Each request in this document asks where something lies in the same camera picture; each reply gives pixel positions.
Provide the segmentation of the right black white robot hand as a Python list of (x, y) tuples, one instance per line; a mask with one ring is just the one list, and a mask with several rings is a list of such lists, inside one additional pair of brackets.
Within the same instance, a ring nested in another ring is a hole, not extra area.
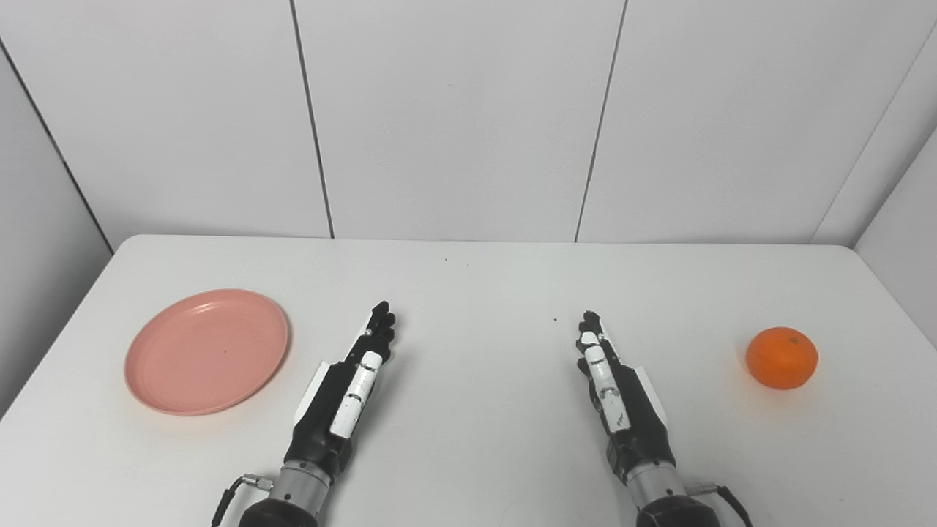
[(578, 331), (577, 367), (588, 380), (589, 399), (607, 434), (612, 473), (626, 482), (646, 465), (676, 466), (665, 414), (646, 371), (622, 361), (598, 313), (585, 311)]

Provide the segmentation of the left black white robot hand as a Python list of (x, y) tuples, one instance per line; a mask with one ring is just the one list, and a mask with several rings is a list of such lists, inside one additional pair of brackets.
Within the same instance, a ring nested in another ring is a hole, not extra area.
[(292, 428), (284, 463), (298, 461), (315, 465), (332, 479), (337, 479), (347, 468), (354, 453), (354, 442), (332, 433), (330, 428), (365, 354), (372, 351), (384, 362), (392, 359), (389, 347), (395, 338), (395, 321), (388, 301), (376, 304), (347, 356), (340, 362), (325, 364), (321, 380), (313, 384), (315, 391), (311, 400), (301, 404), (302, 413)]

